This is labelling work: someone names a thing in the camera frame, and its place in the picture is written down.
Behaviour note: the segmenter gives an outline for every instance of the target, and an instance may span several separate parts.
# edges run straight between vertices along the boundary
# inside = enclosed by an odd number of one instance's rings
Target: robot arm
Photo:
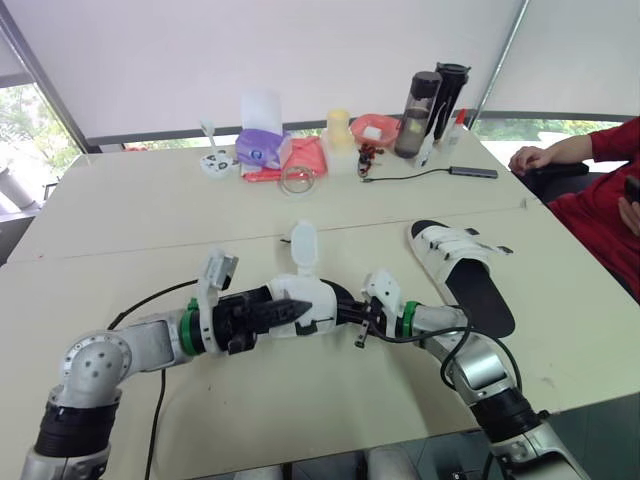
[[[27,454],[23,480],[97,480],[109,458],[109,435],[121,398],[118,385],[131,375],[179,365],[204,352],[244,352],[255,346],[259,335],[292,322],[313,325],[313,318],[326,311],[335,317],[335,298],[333,304],[314,306],[286,298],[284,287],[264,286],[219,300],[236,263],[235,257],[214,249],[198,281],[198,301],[186,311],[92,332],[72,344],[63,357],[61,382],[49,394],[36,444]],[[282,283],[278,278],[274,285]],[[314,284],[313,279],[305,282]],[[288,277],[285,284],[296,286]],[[312,295],[330,289],[315,287],[310,288]]]
[[[379,270],[365,281],[363,294],[369,306],[364,310],[369,312],[366,321],[369,324],[376,322],[373,323],[374,332],[386,331],[387,336],[409,337],[467,325],[464,312],[458,308],[426,307],[411,302],[411,308],[402,309],[399,292],[399,286],[385,270]],[[384,325],[378,325],[380,319]],[[356,341],[357,346],[362,345],[362,335],[363,332]],[[462,335],[460,331],[452,332],[417,343],[444,362]],[[491,452],[509,478],[589,478],[551,425],[532,410],[486,337],[471,333],[448,363],[446,374],[489,438]]]

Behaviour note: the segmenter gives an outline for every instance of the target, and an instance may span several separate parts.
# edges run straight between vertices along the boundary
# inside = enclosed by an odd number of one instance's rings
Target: tissue box
[[[236,155],[240,163],[279,169],[291,155],[291,137],[265,130],[242,130],[236,140]]]

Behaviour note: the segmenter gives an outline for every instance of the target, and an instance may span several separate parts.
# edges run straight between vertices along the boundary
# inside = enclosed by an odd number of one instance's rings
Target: black bottle cap
[[[461,86],[469,80],[469,70],[471,67],[458,65],[457,63],[440,63],[436,66],[436,72],[442,75],[442,78],[449,81],[456,81]]]
[[[411,80],[411,96],[417,100],[435,97],[442,75],[436,72],[418,72]]]

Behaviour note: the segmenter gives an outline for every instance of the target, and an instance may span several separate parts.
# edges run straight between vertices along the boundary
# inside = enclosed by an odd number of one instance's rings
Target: red sleeve
[[[592,132],[591,147],[596,162],[633,160],[640,150],[640,117],[619,127]]]

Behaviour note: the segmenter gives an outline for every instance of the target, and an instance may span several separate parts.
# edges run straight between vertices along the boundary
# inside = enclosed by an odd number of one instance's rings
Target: window
[[[307,128],[304,130],[291,130],[290,133],[295,138],[304,138],[310,136],[320,136],[321,128]],[[214,141],[218,146],[234,145],[238,135],[216,135]],[[192,147],[208,147],[211,145],[206,137],[195,138],[178,138],[174,140],[150,140],[146,142],[130,142],[125,144],[125,148],[136,150],[165,150],[168,148],[192,148]]]
[[[532,145],[547,148],[572,135],[586,133],[620,125],[619,122],[590,120],[544,120],[524,118],[479,119],[473,127],[482,144],[503,165],[507,166],[511,156],[521,147]],[[610,172],[625,162],[596,164],[588,160],[592,172]]]
[[[80,154],[35,84],[0,89],[0,170],[9,167],[37,201]],[[16,212],[0,194],[0,208]]]

